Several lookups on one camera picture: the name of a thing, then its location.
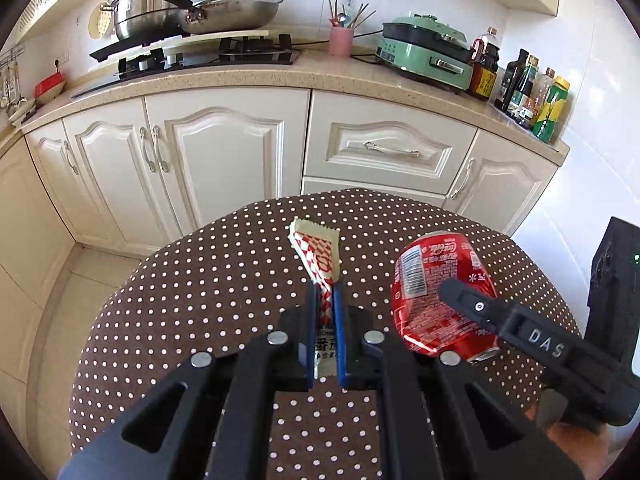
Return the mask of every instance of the white das lettering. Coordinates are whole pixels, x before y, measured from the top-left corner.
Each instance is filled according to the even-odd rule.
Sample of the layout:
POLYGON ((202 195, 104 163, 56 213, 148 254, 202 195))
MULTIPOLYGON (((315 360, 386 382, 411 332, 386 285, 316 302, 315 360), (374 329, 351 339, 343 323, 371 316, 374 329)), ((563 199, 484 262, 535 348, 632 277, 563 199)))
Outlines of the white das lettering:
MULTIPOLYGON (((542 332, 540 332, 540 330, 538 330, 537 328, 534 328, 533 331, 531 332, 531 335, 529 336, 529 342, 537 343, 541 335, 542 335, 542 332)), ((545 341, 540 345, 540 348, 542 348, 545 352, 549 352, 550 346, 551 346, 551 338, 547 337, 545 341)), ((562 343, 557 344, 556 348, 554 349, 551 355, 553 357, 560 357, 562 355, 562 350, 564 350, 564 344, 562 343)))

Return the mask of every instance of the red container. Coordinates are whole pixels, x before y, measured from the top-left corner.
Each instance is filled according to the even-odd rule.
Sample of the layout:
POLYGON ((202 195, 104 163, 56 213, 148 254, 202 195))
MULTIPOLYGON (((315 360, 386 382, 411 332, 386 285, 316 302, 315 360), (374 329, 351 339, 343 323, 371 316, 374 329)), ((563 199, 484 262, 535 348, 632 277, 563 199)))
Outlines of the red container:
POLYGON ((62 72, 56 72, 55 74, 50 75, 36 85, 34 97, 40 97, 44 92, 51 90, 55 85, 62 83, 64 80, 65 77, 62 75, 62 72))
POLYGON ((398 332, 411 350, 430 356, 453 350, 469 362, 479 362, 496 355, 500 348, 495 335, 439 300, 440 284, 448 278, 497 297, 489 274, 465 235, 439 231, 404 248, 391 286, 398 332))

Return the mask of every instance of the soda can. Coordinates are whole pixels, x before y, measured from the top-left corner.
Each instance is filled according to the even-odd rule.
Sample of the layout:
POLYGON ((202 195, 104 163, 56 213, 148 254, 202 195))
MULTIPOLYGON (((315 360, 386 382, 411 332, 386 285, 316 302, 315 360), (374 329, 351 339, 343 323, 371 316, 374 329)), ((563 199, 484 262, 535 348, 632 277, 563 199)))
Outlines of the soda can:
POLYGON ((440 284, 457 278, 497 297, 494 284, 465 235, 437 231, 418 238, 396 260, 391 286, 394 323, 407 346, 436 356, 453 350, 471 363, 500 352, 498 338, 438 298, 440 284))

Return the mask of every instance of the red and white checkered packet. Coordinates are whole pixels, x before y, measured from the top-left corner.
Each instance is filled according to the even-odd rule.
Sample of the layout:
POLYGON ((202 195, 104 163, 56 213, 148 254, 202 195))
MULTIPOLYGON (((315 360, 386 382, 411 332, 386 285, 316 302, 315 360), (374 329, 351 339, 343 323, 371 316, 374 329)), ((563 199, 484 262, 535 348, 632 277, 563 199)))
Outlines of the red and white checkered packet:
POLYGON ((316 379, 336 375, 332 292, 340 277, 340 230, 296 218, 289 225, 289 240, 309 278, 319 284, 322 293, 314 375, 316 379))

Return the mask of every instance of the human hand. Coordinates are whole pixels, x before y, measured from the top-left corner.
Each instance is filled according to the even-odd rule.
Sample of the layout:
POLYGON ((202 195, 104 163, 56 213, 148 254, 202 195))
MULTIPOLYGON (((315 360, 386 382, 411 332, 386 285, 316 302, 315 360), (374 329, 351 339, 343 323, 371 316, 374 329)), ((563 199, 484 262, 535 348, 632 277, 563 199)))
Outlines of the human hand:
MULTIPOLYGON (((535 420, 537 408, 535 404, 525 415, 535 420)), ((578 465, 586 480, 598 480, 603 475, 610 446, 606 424, 595 434, 578 426, 556 422, 547 430, 546 436, 578 465)))

